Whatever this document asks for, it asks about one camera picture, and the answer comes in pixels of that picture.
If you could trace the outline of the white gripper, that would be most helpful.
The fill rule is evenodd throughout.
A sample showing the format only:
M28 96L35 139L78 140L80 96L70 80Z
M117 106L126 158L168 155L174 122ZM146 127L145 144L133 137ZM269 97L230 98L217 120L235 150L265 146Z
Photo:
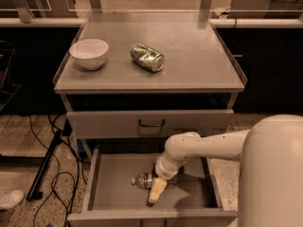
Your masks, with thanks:
M173 179L179 169L186 163L186 160L174 160L167 153L162 153L158 156L154 170L158 178L152 181L151 191L148 196L148 203L155 204L165 188L167 187L167 181Z

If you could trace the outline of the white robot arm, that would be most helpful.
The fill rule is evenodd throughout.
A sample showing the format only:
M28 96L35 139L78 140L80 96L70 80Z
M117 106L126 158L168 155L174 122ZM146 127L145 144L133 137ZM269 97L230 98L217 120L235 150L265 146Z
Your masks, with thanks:
M250 130L207 137L171 136L155 163L148 202L157 202L167 181L197 157L240 162L239 227L303 227L302 116L273 115Z

